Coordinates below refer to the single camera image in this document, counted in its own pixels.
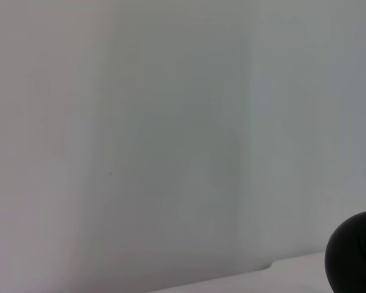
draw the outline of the white desk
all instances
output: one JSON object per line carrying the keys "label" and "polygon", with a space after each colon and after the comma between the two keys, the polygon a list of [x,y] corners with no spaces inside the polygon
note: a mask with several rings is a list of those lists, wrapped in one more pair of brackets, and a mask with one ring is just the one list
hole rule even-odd
{"label": "white desk", "polygon": [[269,269],[153,293],[333,293],[324,253],[274,262]]}

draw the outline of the white wall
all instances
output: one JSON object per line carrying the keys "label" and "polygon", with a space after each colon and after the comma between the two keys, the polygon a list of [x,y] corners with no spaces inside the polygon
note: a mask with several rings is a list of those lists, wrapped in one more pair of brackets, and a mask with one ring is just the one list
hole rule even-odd
{"label": "white wall", "polygon": [[366,210],[366,0],[256,1],[240,270],[323,251]]}
{"label": "white wall", "polygon": [[233,272],[244,9],[0,0],[0,292]]}

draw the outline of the black round object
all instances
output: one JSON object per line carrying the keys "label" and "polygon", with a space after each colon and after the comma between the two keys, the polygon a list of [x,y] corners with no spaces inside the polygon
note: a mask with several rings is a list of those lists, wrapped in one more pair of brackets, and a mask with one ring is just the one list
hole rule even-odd
{"label": "black round object", "polygon": [[366,212],[335,230],[326,249],[325,271],[335,293],[366,293]]}

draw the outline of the black object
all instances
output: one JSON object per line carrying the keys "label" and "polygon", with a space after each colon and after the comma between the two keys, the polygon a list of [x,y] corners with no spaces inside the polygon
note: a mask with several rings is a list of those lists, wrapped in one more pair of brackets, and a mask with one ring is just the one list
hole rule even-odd
{"label": "black object", "polygon": [[335,293],[366,293],[366,212],[335,230],[326,249],[325,271]]}

